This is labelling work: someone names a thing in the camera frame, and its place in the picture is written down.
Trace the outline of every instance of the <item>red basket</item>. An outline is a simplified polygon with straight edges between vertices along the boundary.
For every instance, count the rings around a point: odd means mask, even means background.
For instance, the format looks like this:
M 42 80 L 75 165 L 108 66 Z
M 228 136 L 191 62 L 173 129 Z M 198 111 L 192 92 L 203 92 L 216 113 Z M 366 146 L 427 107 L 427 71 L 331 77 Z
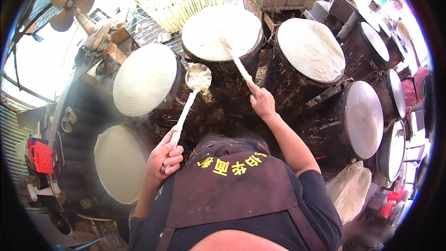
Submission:
M 51 157 L 52 154 L 53 150 L 39 141 L 37 141 L 35 145 L 30 146 L 30 150 L 28 151 L 30 159 L 36 165 L 36 171 L 43 173 L 54 173 L 53 157 Z

